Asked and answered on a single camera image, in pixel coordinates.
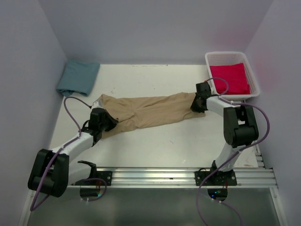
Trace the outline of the beige t shirt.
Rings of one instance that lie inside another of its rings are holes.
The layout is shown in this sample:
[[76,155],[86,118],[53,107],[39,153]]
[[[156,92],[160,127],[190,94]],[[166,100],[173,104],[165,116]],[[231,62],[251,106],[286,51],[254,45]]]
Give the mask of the beige t shirt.
[[177,123],[190,118],[204,117],[193,112],[190,106],[194,93],[180,92],[170,96],[115,98],[102,94],[98,100],[108,113],[118,121],[117,126],[104,132],[103,139],[122,132]]

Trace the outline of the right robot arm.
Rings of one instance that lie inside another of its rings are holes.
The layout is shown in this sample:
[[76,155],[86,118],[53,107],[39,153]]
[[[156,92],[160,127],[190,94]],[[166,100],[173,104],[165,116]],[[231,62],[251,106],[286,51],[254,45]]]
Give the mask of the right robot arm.
[[210,181],[220,185],[226,180],[226,172],[233,170],[243,148],[259,137],[257,122],[251,106],[243,106],[224,100],[211,92],[207,82],[196,84],[196,94],[190,109],[196,113],[211,111],[223,118],[225,145],[212,164]]

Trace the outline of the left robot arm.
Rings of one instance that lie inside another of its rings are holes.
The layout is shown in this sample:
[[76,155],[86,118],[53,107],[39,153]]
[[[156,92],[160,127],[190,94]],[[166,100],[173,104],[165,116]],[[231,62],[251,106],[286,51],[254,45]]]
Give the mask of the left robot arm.
[[75,137],[52,150],[38,151],[28,188],[54,197],[62,196],[69,184],[70,163],[93,147],[102,138],[102,134],[114,129],[118,122],[107,110],[92,109],[89,120],[84,122]]

